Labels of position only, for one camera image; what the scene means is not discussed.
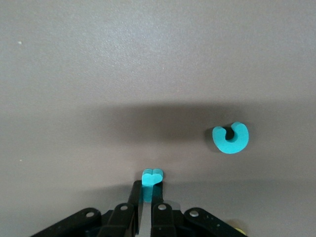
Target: teal c-shaped foam piece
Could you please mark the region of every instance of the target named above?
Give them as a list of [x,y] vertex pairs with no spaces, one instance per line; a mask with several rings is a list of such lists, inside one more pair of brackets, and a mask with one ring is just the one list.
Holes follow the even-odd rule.
[[223,127],[213,128],[213,141],[217,148],[226,154],[235,154],[242,151],[249,142],[249,132],[245,124],[234,122],[232,124],[234,137],[231,140],[226,140],[226,129]]

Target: teal heart-shaped foam piece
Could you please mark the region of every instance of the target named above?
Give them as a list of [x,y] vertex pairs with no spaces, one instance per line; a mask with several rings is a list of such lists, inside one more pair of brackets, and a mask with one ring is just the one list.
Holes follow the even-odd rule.
[[153,186],[163,180],[163,171],[161,169],[145,169],[142,176],[143,186]]
[[143,200],[151,202],[153,198],[153,187],[163,180],[163,171],[161,169],[145,169],[142,176]]

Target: foam block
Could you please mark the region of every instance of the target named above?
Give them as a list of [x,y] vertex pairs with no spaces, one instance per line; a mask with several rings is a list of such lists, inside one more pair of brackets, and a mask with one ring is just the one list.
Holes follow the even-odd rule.
[[161,169],[145,169],[142,175],[144,202],[151,202],[153,198],[153,186],[163,180]]
[[234,131],[234,137],[231,140],[226,140],[226,129],[223,127],[215,127],[212,131],[215,145],[226,154],[235,154],[242,151],[249,142],[249,132],[245,124],[234,122],[232,130]]

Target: teal foam piece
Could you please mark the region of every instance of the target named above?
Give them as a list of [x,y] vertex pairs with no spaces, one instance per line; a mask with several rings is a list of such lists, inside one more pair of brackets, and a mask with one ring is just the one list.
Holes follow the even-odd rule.
[[153,198],[153,187],[163,180],[161,169],[145,169],[142,175],[143,200],[151,202]]
[[226,130],[223,127],[213,128],[213,141],[217,148],[226,154],[235,154],[242,151],[249,142],[249,132],[245,124],[234,122],[232,130],[235,135],[231,140],[226,140]]

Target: yellow object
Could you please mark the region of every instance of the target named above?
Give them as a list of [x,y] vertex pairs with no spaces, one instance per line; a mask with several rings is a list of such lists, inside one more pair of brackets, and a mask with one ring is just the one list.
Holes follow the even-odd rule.
[[244,231],[242,231],[241,229],[235,228],[235,230],[238,230],[240,233],[246,235],[246,233]]

